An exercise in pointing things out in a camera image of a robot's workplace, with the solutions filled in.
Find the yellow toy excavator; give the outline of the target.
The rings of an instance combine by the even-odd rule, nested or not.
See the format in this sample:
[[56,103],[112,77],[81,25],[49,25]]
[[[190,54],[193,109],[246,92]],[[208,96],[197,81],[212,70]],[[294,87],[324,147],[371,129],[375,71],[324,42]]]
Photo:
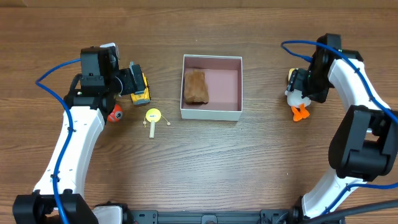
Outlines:
[[151,95],[149,90],[149,84],[146,76],[141,70],[139,64],[130,62],[130,71],[132,73],[132,82],[134,87],[134,92],[131,93],[131,100],[134,105],[145,105],[150,103]]

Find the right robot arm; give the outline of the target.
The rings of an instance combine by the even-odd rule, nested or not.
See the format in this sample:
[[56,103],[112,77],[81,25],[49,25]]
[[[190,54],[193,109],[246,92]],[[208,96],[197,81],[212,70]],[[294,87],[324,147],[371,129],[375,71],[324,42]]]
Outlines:
[[390,173],[397,156],[397,112],[377,94],[366,75],[359,52],[345,50],[338,34],[316,41],[312,56],[301,58],[307,69],[289,71],[285,95],[295,122],[310,116],[311,102],[324,103],[331,88],[338,92],[346,111],[328,150],[329,169],[306,193],[290,214],[294,222],[330,222],[350,212],[335,210],[356,189],[397,188],[397,184],[374,185],[373,180]]

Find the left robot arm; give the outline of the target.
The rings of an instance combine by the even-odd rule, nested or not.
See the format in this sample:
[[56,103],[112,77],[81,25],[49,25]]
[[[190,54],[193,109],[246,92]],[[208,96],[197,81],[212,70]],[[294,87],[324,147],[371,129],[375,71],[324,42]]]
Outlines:
[[94,146],[116,107],[116,97],[144,92],[142,70],[135,63],[120,69],[114,43],[82,49],[77,62],[81,73],[75,75],[64,97],[42,84],[56,67],[35,82],[63,106],[63,124],[50,162],[33,192],[18,195],[14,201],[16,223],[135,222],[125,203],[106,202],[90,208],[84,189]]

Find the brown plush block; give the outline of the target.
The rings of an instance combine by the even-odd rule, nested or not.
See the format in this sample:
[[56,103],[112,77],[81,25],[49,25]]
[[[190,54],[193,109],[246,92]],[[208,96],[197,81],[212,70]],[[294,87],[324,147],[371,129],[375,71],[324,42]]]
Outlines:
[[208,85],[203,71],[192,70],[185,74],[183,97],[184,102],[189,105],[209,102]]

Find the white plush duck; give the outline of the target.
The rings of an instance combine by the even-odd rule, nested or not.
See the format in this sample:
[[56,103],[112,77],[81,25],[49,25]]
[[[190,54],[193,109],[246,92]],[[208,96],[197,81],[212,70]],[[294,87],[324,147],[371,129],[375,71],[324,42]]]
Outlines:
[[306,109],[310,105],[311,100],[308,97],[303,98],[300,90],[294,90],[294,92],[287,92],[287,104],[293,112],[293,120],[298,122],[302,119],[306,119],[310,116],[309,111]]

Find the red toy ball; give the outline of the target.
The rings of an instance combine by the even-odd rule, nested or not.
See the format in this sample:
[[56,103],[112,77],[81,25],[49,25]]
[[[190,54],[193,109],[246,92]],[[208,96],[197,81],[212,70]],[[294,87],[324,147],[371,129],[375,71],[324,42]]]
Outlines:
[[107,117],[107,121],[111,123],[117,123],[122,117],[123,109],[118,104],[115,104],[113,111]]

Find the yellow rattle drum toy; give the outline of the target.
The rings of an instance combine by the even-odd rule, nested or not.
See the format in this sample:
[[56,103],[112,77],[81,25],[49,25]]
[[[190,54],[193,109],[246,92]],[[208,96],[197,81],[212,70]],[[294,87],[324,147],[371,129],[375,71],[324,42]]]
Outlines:
[[161,111],[158,110],[157,108],[151,108],[147,110],[146,115],[144,117],[144,120],[142,124],[146,128],[149,126],[149,138],[154,139],[155,138],[155,126],[156,123],[158,123],[161,119],[164,119],[166,121],[167,126],[170,126],[171,123],[170,121],[167,120],[165,116],[162,115]]

